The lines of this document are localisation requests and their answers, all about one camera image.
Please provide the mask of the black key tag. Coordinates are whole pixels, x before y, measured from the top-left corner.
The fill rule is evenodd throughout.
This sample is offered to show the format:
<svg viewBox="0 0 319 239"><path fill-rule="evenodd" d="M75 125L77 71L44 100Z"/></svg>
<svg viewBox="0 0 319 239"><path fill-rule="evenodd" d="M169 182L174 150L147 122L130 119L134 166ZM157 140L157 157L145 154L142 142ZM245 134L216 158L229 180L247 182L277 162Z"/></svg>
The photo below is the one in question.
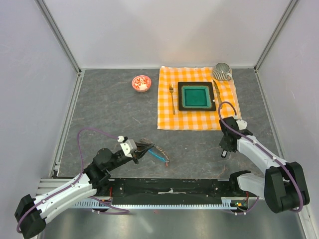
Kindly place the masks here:
<svg viewBox="0 0 319 239"><path fill-rule="evenodd" d="M221 157L226 158L227 154L228 154L227 150L222 150Z"/></svg>

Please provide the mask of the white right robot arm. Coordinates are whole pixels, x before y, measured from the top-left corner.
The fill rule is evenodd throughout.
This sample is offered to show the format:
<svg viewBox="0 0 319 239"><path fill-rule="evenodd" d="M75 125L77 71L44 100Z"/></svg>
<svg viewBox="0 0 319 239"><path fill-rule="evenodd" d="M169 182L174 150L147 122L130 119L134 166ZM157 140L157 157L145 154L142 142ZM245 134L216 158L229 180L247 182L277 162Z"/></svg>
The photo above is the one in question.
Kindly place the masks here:
<svg viewBox="0 0 319 239"><path fill-rule="evenodd" d="M299 212L310 203L310 196L302 166L278 157L247 129L247 123L236 117L219 121L223 137L220 142L222 157L228 152L239 152L250 159L263 173L250 171L232 173L228 190L234 196L245 191L263 198L274 213L288 210Z"/></svg>

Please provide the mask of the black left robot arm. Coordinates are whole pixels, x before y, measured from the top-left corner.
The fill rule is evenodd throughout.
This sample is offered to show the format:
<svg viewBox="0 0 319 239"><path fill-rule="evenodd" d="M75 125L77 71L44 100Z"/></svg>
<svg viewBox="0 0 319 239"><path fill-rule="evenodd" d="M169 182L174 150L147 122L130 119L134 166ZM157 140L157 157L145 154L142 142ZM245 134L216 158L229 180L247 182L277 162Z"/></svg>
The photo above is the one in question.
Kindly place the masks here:
<svg viewBox="0 0 319 239"><path fill-rule="evenodd" d="M154 144L125 139L120 146L117 152L108 148L100 149L86 168L54 190L37 197L30 194L22 197L14 213L17 232L23 238L31 239L41 233L57 215L77 202L95 195L106 195L110 188L110 172L129 161L137 164Z"/></svg>

